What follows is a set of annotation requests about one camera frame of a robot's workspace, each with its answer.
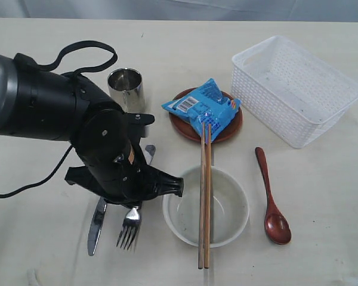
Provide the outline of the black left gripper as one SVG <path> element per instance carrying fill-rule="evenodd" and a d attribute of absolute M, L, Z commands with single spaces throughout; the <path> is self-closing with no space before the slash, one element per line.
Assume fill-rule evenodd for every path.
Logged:
<path fill-rule="evenodd" d="M 86 124 L 86 166 L 68 168 L 64 180 L 115 204 L 138 204 L 156 193 L 182 197 L 184 179 L 161 170 L 156 178 L 141 150 L 144 128 L 154 121 L 151 114 L 94 116 Z"/>

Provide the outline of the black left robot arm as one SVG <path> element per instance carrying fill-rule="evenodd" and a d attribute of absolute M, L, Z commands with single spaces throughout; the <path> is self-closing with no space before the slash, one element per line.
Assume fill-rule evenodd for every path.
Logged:
<path fill-rule="evenodd" d="M 84 76 L 27 71 L 0 55 L 0 135 L 67 141 L 82 160 L 65 180 L 107 202 L 182 196 L 184 181 L 150 166 L 140 147 L 151 114 L 126 113 Z"/>

